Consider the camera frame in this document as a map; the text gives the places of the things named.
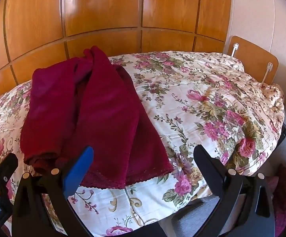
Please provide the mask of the black bed frame corner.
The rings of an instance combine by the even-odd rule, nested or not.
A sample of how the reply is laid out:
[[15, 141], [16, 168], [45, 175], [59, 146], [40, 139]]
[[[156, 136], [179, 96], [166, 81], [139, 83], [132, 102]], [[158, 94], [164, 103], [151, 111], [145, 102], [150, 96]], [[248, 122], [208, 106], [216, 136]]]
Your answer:
[[284, 123], [281, 128], [281, 135], [275, 149], [277, 149], [280, 146], [280, 144], [284, 141], [285, 138], [286, 138], [286, 124]]

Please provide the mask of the grey upholstered chair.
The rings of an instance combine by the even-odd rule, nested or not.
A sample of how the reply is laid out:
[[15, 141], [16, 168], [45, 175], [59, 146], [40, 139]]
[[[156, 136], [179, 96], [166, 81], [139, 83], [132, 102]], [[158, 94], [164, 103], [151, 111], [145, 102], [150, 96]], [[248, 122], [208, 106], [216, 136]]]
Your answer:
[[[244, 236], [235, 232], [235, 224], [239, 219], [246, 195], [239, 195], [231, 214], [219, 233], [219, 236]], [[193, 236], [209, 218], [220, 201], [216, 195], [198, 198], [187, 204], [174, 214], [154, 224], [155, 236]]]

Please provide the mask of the small wooden headboard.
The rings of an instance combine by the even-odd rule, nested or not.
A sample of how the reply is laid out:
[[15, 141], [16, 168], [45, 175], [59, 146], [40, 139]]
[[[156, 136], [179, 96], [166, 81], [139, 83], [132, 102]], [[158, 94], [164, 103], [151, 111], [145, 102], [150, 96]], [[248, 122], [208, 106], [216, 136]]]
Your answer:
[[272, 84], [279, 61], [270, 52], [248, 40], [232, 36], [227, 54], [240, 60], [244, 71], [256, 81]]

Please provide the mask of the wooden wardrobe panel wall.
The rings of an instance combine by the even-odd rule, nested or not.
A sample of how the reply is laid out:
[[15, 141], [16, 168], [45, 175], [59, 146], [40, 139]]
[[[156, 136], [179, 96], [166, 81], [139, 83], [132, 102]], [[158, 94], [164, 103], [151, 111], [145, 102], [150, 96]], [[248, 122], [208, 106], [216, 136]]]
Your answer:
[[231, 0], [0, 0], [0, 96], [97, 46], [108, 56], [221, 52]]

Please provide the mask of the dark red knit garment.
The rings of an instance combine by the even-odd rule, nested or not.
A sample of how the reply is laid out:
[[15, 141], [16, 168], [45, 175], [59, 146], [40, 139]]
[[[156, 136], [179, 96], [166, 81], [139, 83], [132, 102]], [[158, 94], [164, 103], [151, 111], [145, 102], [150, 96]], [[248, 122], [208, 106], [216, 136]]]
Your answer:
[[68, 166], [87, 147], [94, 160], [85, 187], [122, 189], [173, 170], [131, 77], [95, 46], [34, 71], [20, 136], [25, 164], [41, 174]]

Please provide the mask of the floral quilted bedspread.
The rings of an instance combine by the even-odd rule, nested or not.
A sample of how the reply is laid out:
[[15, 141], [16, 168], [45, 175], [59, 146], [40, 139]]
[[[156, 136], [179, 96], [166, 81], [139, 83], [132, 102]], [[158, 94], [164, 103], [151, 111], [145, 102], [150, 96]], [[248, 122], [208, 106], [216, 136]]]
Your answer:
[[285, 117], [283, 91], [259, 83], [240, 60], [165, 51], [113, 56], [110, 62], [131, 77], [173, 171], [123, 189], [79, 187], [69, 202], [94, 236], [147, 227], [208, 197], [193, 158], [198, 144], [247, 176], [276, 148]]

